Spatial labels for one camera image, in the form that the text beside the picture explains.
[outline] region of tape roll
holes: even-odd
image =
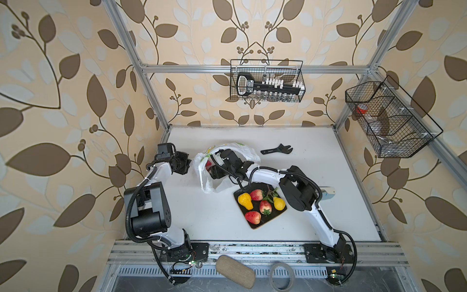
[[[286,269],[289,272],[289,276],[290,276],[289,285],[287,285],[287,287],[285,289],[279,289],[274,284],[274,282],[272,281],[272,274],[274,273],[274,270],[277,267],[282,267],[282,268]],[[286,263],[276,263],[271,267],[271,272],[269,272],[269,285],[271,285],[271,287],[274,290],[279,291],[279,292],[288,292],[288,291],[292,290],[292,286],[293,286],[294,282],[295,282],[295,273],[294,273],[293,269],[288,264],[286,264]]]

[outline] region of toy fruit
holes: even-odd
[[[260,224],[261,214],[256,211],[250,211],[245,214],[245,219],[251,224]]]
[[[272,211],[271,204],[268,201],[261,201],[260,203],[260,212],[264,215],[270,215]]]
[[[251,197],[247,192],[244,192],[238,196],[238,203],[244,206],[247,210],[253,209],[253,204],[251,203]]]
[[[254,201],[261,201],[263,198],[262,190],[254,190],[250,193],[250,197]]]
[[[274,208],[278,211],[282,211],[285,208],[285,201],[281,198],[274,197]]]

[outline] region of plastic bag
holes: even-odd
[[[201,189],[205,193],[219,193],[234,184],[230,181],[229,177],[226,176],[222,179],[219,186],[214,188],[213,179],[209,172],[206,170],[206,163],[209,156],[216,153],[218,150],[231,149],[237,154],[242,154],[243,157],[248,161],[253,161],[255,163],[260,162],[260,157],[256,154],[255,150],[251,147],[243,145],[241,143],[227,143],[220,146],[212,146],[204,153],[198,153],[195,158],[192,160],[190,169],[193,169],[196,172],[197,177],[201,183]]]

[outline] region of floral wallpaper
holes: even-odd
[[[466,16],[465,1],[420,0],[380,70],[413,95],[444,129],[438,139],[467,163]],[[466,190],[428,147],[412,158],[376,158],[352,117],[340,135],[383,229],[401,244],[420,287],[467,291]]]
[[[402,1],[116,2],[143,63],[288,58],[305,65],[365,65]]]
[[[100,1],[0,17],[0,290],[91,291],[162,130]]]
[[[329,126],[344,107],[344,91],[357,83],[354,74],[305,74],[306,92],[297,103],[230,96],[225,75],[155,73],[149,77],[169,123],[188,126]]]

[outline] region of black metal basket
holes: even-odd
[[[301,102],[306,88],[303,61],[230,60],[230,99]]]
[[[395,90],[410,97],[406,106]],[[346,90],[346,103],[367,135],[380,158],[409,158],[443,129],[436,121],[390,76],[383,82],[369,81]],[[425,122],[439,128],[429,130]]]

